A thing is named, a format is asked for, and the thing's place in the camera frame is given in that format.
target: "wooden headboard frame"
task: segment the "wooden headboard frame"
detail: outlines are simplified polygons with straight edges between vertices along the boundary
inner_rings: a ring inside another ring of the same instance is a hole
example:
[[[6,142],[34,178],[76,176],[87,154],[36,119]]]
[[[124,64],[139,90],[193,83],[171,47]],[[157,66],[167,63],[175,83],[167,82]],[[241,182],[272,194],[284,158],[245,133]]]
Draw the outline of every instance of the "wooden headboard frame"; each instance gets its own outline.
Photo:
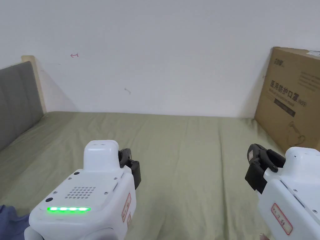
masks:
[[[45,103],[44,103],[44,97],[43,97],[43,92],[42,92],[42,88],[41,88],[41,82],[40,82],[40,79],[39,79],[38,68],[37,68],[37,65],[36,65],[36,58],[34,56],[32,56],[32,55],[23,55],[23,56],[21,56],[21,61],[22,62],[30,61],[31,64],[32,64],[33,73],[34,73],[35,79],[36,79],[36,84],[37,84],[37,88],[38,88],[38,93],[39,93],[39,98],[40,98],[42,110],[43,110],[43,113],[45,114],[47,112],[47,109],[46,109]]]

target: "cardboard box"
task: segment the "cardboard box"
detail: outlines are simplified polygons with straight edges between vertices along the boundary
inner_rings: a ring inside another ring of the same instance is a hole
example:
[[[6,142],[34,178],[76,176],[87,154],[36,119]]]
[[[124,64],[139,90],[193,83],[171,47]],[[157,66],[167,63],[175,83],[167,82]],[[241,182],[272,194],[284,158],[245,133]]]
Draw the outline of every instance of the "cardboard box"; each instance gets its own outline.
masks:
[[[284,151],[320,150],[320,52],[273,48],[255,119]]]

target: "white wall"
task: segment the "white wall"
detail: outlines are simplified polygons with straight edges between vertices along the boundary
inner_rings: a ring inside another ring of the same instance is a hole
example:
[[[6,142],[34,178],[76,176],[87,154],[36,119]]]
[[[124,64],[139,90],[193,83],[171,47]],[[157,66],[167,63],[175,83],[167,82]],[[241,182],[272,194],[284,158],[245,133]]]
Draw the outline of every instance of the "white wall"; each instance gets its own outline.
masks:
[[[252,117],[271,47],[320,49],[319,9],[319,0],[2,0],[0,67],[35,55],[48,111]]]

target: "blue fabric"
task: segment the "blue fabric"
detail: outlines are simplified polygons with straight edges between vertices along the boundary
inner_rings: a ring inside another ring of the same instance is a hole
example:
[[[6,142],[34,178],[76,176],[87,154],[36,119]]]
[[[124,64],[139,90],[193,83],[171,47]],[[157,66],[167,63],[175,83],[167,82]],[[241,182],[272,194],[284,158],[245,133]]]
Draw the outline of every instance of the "blue fabric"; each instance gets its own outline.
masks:
[[[29,214],[18,217],[12,206],[0,206],[0,240],[24,240],[24,230],[29,226]]]

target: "green bedsheet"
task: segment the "green bedsheet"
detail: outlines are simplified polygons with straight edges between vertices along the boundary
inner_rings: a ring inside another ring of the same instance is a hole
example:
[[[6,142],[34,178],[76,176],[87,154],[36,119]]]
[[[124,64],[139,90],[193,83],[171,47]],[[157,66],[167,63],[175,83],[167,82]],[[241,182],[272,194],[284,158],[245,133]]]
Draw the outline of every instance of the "green bedsheet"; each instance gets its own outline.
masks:
[[[83,167],[91,140],[140,161],[126,239],[258,240],[270,235],[244,179],[251,143],[280,151],[255,120],[121,113],[47,113],[0,152],[0,204],[28,213]]]

